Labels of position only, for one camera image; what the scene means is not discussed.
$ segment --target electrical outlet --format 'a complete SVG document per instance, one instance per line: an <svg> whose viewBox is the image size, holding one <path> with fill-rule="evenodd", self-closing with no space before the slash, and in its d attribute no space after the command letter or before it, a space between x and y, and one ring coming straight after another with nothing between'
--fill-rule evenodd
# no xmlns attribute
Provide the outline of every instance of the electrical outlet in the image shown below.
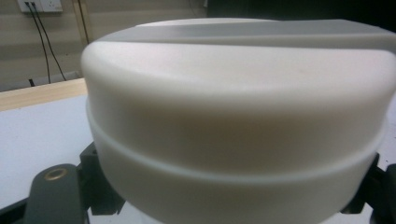
<svg viewBox="0 0 396 224"><path fill-rule="evenodd" d="M62 12L61 0L40 0L44 12Z"/></svg>
<svg viewBox="0 0 396 224"><path fill-rule="evenodd" d="M35 9L38 12L43 11L40 0L18 0L18 5L20 6L21 12L30 12L29 7L26 6L25 2L29 3L30 9L32 9L33 12L35 12Z"/></svg>

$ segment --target black cable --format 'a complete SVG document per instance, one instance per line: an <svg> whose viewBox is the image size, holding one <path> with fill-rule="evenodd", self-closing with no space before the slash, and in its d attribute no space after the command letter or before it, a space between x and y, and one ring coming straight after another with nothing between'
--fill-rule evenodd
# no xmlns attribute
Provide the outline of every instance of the black cable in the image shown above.
<svg viewBox="0 0 396 224"><path fill-rule="evenodd" d="M33 10L30 8L30 5L29 5L28 2L25 2L25 4L26 4L27 7L29 7L30 14L32 14L33 20L35 21L35 27L37 27L38 33L40 34L41 45L43 46L44 55L46 56L47 74L48 74L48 76L49 76L49 83L50 83L50 65L49 65L49 58L47 57L46 47L44 46L43 35L41 34L40 27L38 27L37 21L35 20L35 13L33 13Z"/></svg>
<svg viewBox="0 0 396 224"><path fill-rule="evenodd" d="M50 50L50 52L52 54L52 57L55 60L56 64L58 64L59 71L61 71L61 74L62 74L62 77L64 78L64 81L66 81L66 78L64 77L64 72L62 71L62 68L61 68L61 66L58 63L58 60L56 59L55 54L53 53L52 46L50 45L49 36L47 35L46 28L44 28L43 22L40 20L40 16L38 15L37 8L35 7L35 3L32 2L31 4L35 8L35 14L37 15L38 21L40 22L41 28L43 28L44 35L46 36L47 41L49 42L49 50Z"/></svg>

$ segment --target table surface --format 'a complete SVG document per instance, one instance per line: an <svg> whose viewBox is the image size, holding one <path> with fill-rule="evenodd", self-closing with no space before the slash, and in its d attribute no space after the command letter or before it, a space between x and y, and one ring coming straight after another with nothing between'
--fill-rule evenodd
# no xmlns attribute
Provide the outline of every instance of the table surface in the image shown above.
<svg viewBox="0 0 396 224"><path fill-rule="evenodd" d="M36 174L53 165L79 164L79 153L92 142L85 116L84 79L0 92L0 209L28 197ZM389 112L389 131L378 150L379 166L396 163L396 99ZM321 224L369 223L363 214L336 214ZM92 223L159 223L126 204L118 216L92 217Z"/></svg>

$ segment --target wooden table edge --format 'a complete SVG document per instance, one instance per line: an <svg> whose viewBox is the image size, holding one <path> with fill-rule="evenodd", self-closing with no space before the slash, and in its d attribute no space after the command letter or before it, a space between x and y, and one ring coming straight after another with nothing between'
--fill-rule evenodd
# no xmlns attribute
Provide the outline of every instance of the wooden table edge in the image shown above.
<svg viewBox="0 0 396 224"><path fill-rule="evenodd" d="M87 94L85 79L73 79L15 91L0 92L0 111L39 105Z"/></svg>

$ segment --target wall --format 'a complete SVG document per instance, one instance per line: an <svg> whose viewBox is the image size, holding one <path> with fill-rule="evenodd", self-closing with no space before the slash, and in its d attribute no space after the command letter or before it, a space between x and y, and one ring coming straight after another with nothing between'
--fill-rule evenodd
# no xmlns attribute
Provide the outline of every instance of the wall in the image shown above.
<svg viewBox="0 0 396 224"><path fill-rule="evenodd" d="M79 58L86 44L78 29L83 24L78 22L73 8L77 0L61 2L63 13L40 15L64 73L74 73L79 70ZM80 3L87 8L86 25L91 40L141 23L205 17L204 0L80 0ZM0 85L47 75L33 18L20 12L16 0L0 1L0 40ZM59 74L49 51L48 54L50 73Z"/></svg>
<svg viewBox="0 0 396 224"><path fill-rule="evenodd" d="M78 70L83 45L72 2L63 0L62 6L62 14L42 14L41 20L62 69L64 72L73 72ZM30 14L20 12L16 0L0 1L0 40L1 83L47 75L35 22ZM59 74L49 51L48 54L50 73Z"/></svg>

